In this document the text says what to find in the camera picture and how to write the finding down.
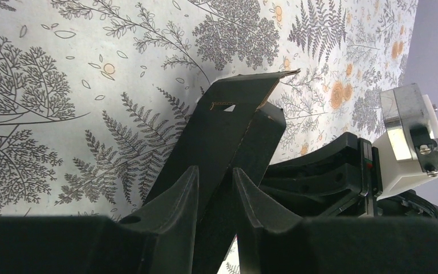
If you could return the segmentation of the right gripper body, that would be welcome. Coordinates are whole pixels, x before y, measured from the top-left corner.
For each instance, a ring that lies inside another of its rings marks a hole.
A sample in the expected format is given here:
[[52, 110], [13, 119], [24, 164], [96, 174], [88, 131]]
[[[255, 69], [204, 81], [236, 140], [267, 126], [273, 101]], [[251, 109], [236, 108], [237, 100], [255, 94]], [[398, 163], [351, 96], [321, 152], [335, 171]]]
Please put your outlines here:
[[352, 133], [292, 160], [268, 167], [259, 187], [299, 216], [422, 216], [438, 206], [415, 188], [438, 177], [438, 139], [418, 159], [397, 160], [387, 135], [375, 142]]

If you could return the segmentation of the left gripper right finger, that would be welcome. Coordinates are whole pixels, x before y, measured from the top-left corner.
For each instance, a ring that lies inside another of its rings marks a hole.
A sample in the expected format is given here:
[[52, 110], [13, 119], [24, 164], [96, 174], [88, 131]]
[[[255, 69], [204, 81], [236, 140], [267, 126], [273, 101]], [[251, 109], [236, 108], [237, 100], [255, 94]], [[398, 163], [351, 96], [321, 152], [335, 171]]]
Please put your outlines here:
[[438, 220], [302, 218], [233, 170], [242, 273], [438, 273]]

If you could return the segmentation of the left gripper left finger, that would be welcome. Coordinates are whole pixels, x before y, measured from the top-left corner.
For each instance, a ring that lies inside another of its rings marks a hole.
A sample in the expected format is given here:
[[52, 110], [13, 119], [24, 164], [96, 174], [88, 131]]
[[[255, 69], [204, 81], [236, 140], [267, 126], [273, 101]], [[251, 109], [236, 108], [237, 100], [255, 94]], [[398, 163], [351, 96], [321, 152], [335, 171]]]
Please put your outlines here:
[[199, 170], [119, 222], [0, 217], [0, 273], [191, 273]]

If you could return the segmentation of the black paper box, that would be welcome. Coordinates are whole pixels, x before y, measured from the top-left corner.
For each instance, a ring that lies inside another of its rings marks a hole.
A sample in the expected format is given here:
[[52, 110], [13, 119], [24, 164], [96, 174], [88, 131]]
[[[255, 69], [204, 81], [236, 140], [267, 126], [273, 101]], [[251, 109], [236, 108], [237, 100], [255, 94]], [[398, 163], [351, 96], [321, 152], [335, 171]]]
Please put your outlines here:
[[[285, 131], [268, 102], [294, 71], [215, 81], [198, 101], [141, 209], [160, 220], [145, 242], [140, 273], [216, 273], [236, 234], [233, 169], [259, 183]], [[162, 212], [170, 217], [160, 218]]]

